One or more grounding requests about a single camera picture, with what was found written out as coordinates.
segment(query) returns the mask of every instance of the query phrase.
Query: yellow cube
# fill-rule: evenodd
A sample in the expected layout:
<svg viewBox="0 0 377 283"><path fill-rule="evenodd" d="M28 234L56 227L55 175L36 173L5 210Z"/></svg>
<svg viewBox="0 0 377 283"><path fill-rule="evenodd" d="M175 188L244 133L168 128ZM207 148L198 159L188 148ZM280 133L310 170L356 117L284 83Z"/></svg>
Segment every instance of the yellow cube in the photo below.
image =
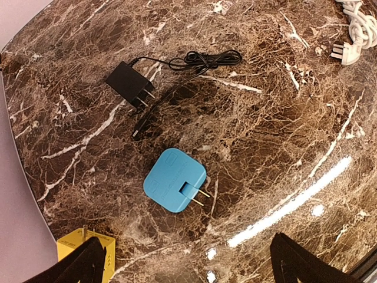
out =
<svg viewBox="0 0 377 283"><path fill-rule="evenodd" d="M74 249L76 249L83 243L82 234L82 228L78 228L75 231L57 240L59 261L69 255ZM99 233L95 233L93 231L87 231L87 237L85 240L93 236L100 239L102 247L106 248L106 259L102 283L108 283L110 278L115 273L115 239Z"/></svg>

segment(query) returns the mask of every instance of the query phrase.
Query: blue charger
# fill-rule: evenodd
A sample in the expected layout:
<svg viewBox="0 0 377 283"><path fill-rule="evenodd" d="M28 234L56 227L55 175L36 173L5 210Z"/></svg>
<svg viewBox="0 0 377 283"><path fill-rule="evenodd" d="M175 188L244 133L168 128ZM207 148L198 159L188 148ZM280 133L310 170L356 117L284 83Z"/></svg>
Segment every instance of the blue charger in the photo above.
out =
<svg viewBox="0 0 377 283"><path fill-rule="evenodd" d="M207 177L206 169L195 159L179 149L167 149L158 158L144 180L144 191L152 200L170 212L183 211L201 192Z"/></svg>

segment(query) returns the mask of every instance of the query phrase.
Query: coiled black cable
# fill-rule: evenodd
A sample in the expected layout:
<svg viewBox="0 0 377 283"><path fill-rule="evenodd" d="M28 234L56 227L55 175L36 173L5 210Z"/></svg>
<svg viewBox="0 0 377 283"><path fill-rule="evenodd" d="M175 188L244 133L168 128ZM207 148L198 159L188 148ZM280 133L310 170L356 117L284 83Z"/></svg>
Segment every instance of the coiled black cable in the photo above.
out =
<svg viewBox="0 0 377 283"><path fill-rule="evenodd" d="M136 63L138 63L141 59L152 60L155 62L160 62L162 64L166 64L169 66L170 69L173 71L187 71L194 69L196 73L191 77L185 79L176 87L174 87L171 91L165 94L152 108L149 109L148 112L143 115L143 117L139 120L139 122L134 127L133 137L135 137L141 129L146 124L149 117L152 113L161 105L164 101L169 99L175 92L178 90L182 85L191 81L192 79L203 75L209 69L216 69L219 66L231 66L236 65L242 61L242 55L236 50L227 50L223 53L217 55L207 55L202 54L196 51L190 51L186 54L184 59L182 58L173 58L170 61L163 61L155 58L150 57L138 57L133 59L129 65L133 67Z"/></svg>

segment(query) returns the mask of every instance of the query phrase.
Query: brown marble surface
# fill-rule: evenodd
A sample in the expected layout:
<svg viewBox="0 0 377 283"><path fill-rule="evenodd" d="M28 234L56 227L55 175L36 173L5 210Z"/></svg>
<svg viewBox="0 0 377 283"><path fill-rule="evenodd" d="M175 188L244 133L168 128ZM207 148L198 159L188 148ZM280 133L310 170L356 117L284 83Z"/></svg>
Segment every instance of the brown marble surface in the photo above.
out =
<svg viewBox="0 0 377 283"><path fill-rule="evenodd" d="M85 223L115 237L113 282L273 282L276 232L349 270L377 244L377 51L349 67L330 58L346 23L329 0L54 1L3 56L16 143L55 237ZM229 48L242 64L185 85L130 138L142 113L104 83L120 61ZM136 68L157 97L189 75ZM144 194L169 147L206 167L203 208L175 215Z"/></svg>

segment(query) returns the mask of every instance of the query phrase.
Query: white power cord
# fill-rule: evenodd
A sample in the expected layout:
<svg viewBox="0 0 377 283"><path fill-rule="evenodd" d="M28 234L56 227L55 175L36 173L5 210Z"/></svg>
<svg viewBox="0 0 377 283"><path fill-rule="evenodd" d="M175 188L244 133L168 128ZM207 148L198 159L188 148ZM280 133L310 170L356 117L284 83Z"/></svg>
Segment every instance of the white power cord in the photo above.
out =
<svg viewBox="0 0 377 283"><path fill-rule="evenodd" d="M361 0L335 0L343 5L343 13L349 16L349 35L353 44L334 44L333 58L342 60L342 65L351 65L360 58L361 49L377 45L377 20L360 11Z"/></svg>

